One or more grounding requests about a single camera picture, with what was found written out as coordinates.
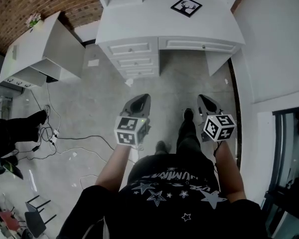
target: black t-shirt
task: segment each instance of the black t-shirt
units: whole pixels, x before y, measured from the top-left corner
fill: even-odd
[[[190,160],[149,156],[118,194],[101,186],[85,189],[58,238],[80,239],[88,229],[86,238],[102,238],[104,217],[111,238],[267,238],[260,207],[248,200],[230,204],[219,192],[212,162]]]

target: gray floor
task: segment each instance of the gray floor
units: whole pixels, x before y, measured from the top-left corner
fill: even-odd
[[[100,59],[98,67],[87,67],[87,62]],[[72,82],[56,82],[49,84],[50,99],[55,110],[61,115],[60,137],[85,137],[92,134],[102,135],[111,146],[116,145],[114,123],[116,116],[130,98],[149,93],[151,95],[149,135],[145,137],[144,151],[139,157],[154,153],[155,144],[163,139],[171,145],[175,152],[177,132],[182,122],[182,111],[186,107],[195,109],[196,125],[200,123],[196,98],[199,94],[208,95],[217,100],[225,113],[236,118],[235,101],[231,77],[227,64],[214,76],[209,77],[204,53],[200,51],[163,51],[161,58],[161,76],[134,80],[131,87],[114,68],[101,49],[89,45],[86,49],[84,70],[81,80]],[[41,107],[48,104],[47,85],[33,89]],[[12,118],[27,117],[39,111],[30,91],[13,100]],[[51,111],[50,124],[58,128],[59,118]],[[86,140],[57,140],[57,150],[62,153],[75,147],[84,147],[97,152],[108,160],[112,151],[99,138]],[[20,143],[20,151],[31,150],[35,143]],[[235,152],[235,138],[230,140],[232,152]],[[20,153],[19,158],[45,157],[53,153],[53,146],[43,142],[35,153]],[[211,143],[202,144],[202,151],[212,157]],[[98,175],[105,165],[97,154],[81,149],[71,150],[63,154],[55,154],[45,160],[24,159],[19,168],[24,180],[14,178],[6,172],[0,175],[0,201],[8,208],[15,206],[23,217],[26,207],[24,202],[39,194],[37,204],[51,199],[41,214],[44,220],[52,215],[57,217],[47,225],[46,235],[55,238],[63,222],[78,200],[82,188],[80,178],[86,175]],[[126,176],[133,164],[128,163]],[[95,181],[94,176],[83,177],[82,186],[86,188]]]

